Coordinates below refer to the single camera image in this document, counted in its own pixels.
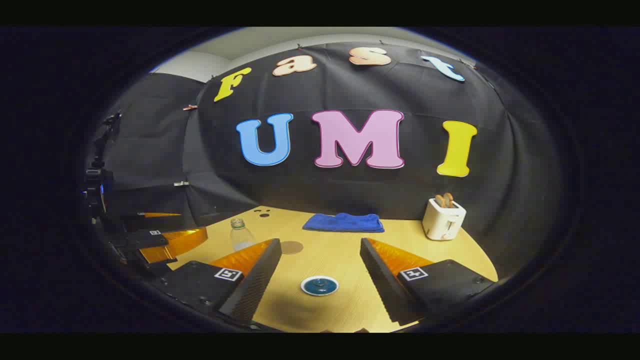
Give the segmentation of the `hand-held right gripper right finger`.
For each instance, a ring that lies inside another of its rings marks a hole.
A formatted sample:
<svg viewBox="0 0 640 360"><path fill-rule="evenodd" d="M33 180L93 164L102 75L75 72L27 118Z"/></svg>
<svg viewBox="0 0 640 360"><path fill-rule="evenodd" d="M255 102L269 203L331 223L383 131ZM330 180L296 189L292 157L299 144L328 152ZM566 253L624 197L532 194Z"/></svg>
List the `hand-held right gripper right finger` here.
<svg viewBox="0 0 640 360"><path fill-rule="evenodd" d="M453 259L437 262L373 238L359 255L392 322L438 323L466 312L494 281Z"/></svg>

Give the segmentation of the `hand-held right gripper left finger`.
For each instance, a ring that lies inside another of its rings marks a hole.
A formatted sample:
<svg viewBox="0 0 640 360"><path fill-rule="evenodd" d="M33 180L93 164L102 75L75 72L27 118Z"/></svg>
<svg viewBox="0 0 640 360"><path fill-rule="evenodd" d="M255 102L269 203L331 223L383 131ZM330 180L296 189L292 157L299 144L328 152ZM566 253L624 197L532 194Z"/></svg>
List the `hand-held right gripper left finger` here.
<svg viewBox="0 0 640 360"><path fill-rule="evenodd" d="M215 260L192 260L151 281L158 291L211 318L248 326L282 255L278 238Z"/></svg>

